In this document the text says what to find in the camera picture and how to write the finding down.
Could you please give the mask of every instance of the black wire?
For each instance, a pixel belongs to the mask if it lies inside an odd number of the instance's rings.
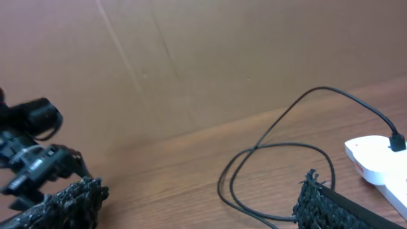
[[[270,147],[274,147],[274,146],[301,146],[301,147],[311,148],[311,149],[317,150],[319,153],[322,153],[325,156],[325,158],[327,159],[328,164],[329,164],[329,168],[331,169],[331,180],[332,180],[331,189],[333,190],[335,188],[335,179],[336,179],[335,178],[335,170],[334,170],[331,159],[328,157],[328,154],[325,153],[323,150],[321,150],[321,149],[319,149],[319,148],[317,148],[315,146],[309,145],[309,144],[297,143],[297,142],[281,142],[281,143],[273,143],[273,144],[262,144],[262,145],[258,146],[258,149],[270,148]],[[240,212],[243,212],[245,214],[248,214],[248,215],[256,218],[257,220],[259,220],[262,223],[266,224],[270,228],[277,228],[277,227],[275,225],[273,225],[272,223],[268,222],[267,220],[265,220],[264,218],[266,218],[266,219],[274,219],[274,220],[278,220],[278,221],[294,221],[295,220],[294,217],[271,216],[271,215],[266,215],[266,214],[263,214],[261,212],[252,210],[252,209],[250,209],[248,207],[246,207],[246,209],[244,207],[239,207],[239,206],[231,203],[230,201],[228,201],[227,199],[225,199],[223,197],[222,187],[223,187],[224,180],[226,179],[226,174],[228,173],[231,165],[233,165],[233,163],[235,162],[235,160],[238,157],[240,157],[244,153],[249,152],[250,150],[251,149],[246,149],[246,150],[243,150],[242,152],[238,153],[235,157],[233,157],[233,159],[229,162],[229,164],[224,168],[224,170],[222,171],[222,174],[221,174],[221,176],[219,178],[219,181],[217,182],[217,194],[219,195],[221,200],[224,203],[226,203],[227,205],[229,205],[230,207],[233,207],[234,209],[236,209],[236,210],[238,210]]]
[[[249,208],[248,206],[244,205],[237,197],[235,192],[233,191],[233,184],[234,181],[236,179],[236,176],[238,174],[238,172],[241,170],[241,168],[243,167],[243,165],[246,163],[247,159],[258,149],[258,148],[265,148],[266,146],[268,147],[272,147],[272,146],[303,146],[303,147],[307,147],[307,148],[311,148],[314,150],[317,150],[319,153],[322,153],[329,164],[329,167],[331,168],[331,178],[332,178],[332,185],[331,185],[331,189],[334,190],[335,188],[335,171],[333,169],[333,164],[330,160],[330,158],[328,157],[328,155],[323,152],[323,150],[315,147],[315,146],[311,146],[308,144],[303,144],[303,143],[295,143],[295,142],[285,142],[285,143],[276,143],[276,144],[264,144],[264,145],[260,145],[260,143],[264,140],[264,138],[267,136],[267,134],[274,128],[274,126],[276,126],[276,124],[278,124],[278,122],[283,119],[283,117],[285,117],[285,115],[295,106],[297,105],[297,103],[302,100],[302,98],[304,98],[306,95],[308,95],[311,92],[314,92],[316,90],[330,90],[332,92],[336,92],[338,94],[344,95],[346,97],[348,97],[349,99],[352,99],[353,101],[357,102],[358,104],[362,105],[363,107],[365,107],[366,109],[372,111],[374,114],[378,115],[392,130],[393,134],[398,134],[398,131],[396,129],[396,127],[394,126],[394,124],[381,112],[379,112],[378,110],[376,110],[375,108],[373,108],[372,106],[370,106],[369,104],[363,102],[362,100],[358,99],[357,97],[354,97],[353,95],[350,95],[342,90],[339,90],[337,88],[333,88],[333,87],[315,87],[313,89],[308,90],[307,92],[305,92],[303,95],[301,95],[293,104],[291,104],[291,106],[288,107],[288,109],[286,111],[284,111],[284,113],[268,128],[268,130],[263,134],[263,136],[261,136],[261,138],[259,139],[259,141],[250,149],[247,149],[245,151],[240,152],[237,156],[235,156],[230,163],[226,166],[225,170],[223,171],[223,173],[221,174],[221,177],[219,178],[219,182],[218,182],[218,187],[217,187],[217,192],[219,197],[221,198],[221,200],[223,202],[225,202],[226,204],[228,204],[229,206],[245,213],[248,214],[260,221],[262,221],[263,223],[265,223],[266,225],[268,225],[271,228],[276,228],[275,225],[271,224],[270,222],[266,221],[266,219],[274,219],[274,220],[278,220],[278,221],[294,221],[295,218],[294,217],[282,217],[282,216],[273,216],[270,214],[264,214],[262,212],[258,212],[255,211],[251,208]],[[229,202],[227,199],[225,199],[222,196],[221,193],[221,189],[220,186],[224,183],[224,177],[226,176],[226,173],[228,172],[230,166],[233,164],[233,162],[243,153],[249,152],[246,157],[242,160],[242,162],[239,164],[239,166],[237,167],[237,169],[235,170],[235,172],[233,173],[231,180],[230,180],[230,193],[232,195],[232,198],[234,199],[234,201],[236,201],[236,203],[241,206],[237,206],[231,202]]]
[[[42,138],[37,138],[37,137],[32,137],[36,141],[47,141],[50,140],[61,128],[62,122],[64,121],[64,118],[62,117],[61,114],[58,114],[58,120],[55,123],[55,126],[53,127],[53,130],[45,137]]]

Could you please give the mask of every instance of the cable plug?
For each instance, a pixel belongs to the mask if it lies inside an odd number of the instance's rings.
[[[406,139],[404,138],[404,135],[399,133],[392,134],[392,136],[389,137],[389,140],[390,148],[393,152],[398,152],[406,149]]]

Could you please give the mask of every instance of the brown wall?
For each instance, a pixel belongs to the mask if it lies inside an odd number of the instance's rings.
[[[1,0],[8,102],[49,98],[89,153],[407,71],[407,1]]]

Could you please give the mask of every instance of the white device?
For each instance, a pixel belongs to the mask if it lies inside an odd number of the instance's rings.
[[[407,220],[407,149],[393,152],[388,137],[372,135],[345,142],[356,170]]]

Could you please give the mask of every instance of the black textured pad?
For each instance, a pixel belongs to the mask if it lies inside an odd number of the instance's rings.
[[[300,229],[403,228],[319,184],[314,174],[307,174],[293,208]]]
[[[44,201],[14,217],[0,228],[10,229],[73,229],[96,228],[97,212],[109,189],[101,186],[102,179],[84,177],[80,183],[65,190],[46,194]]]

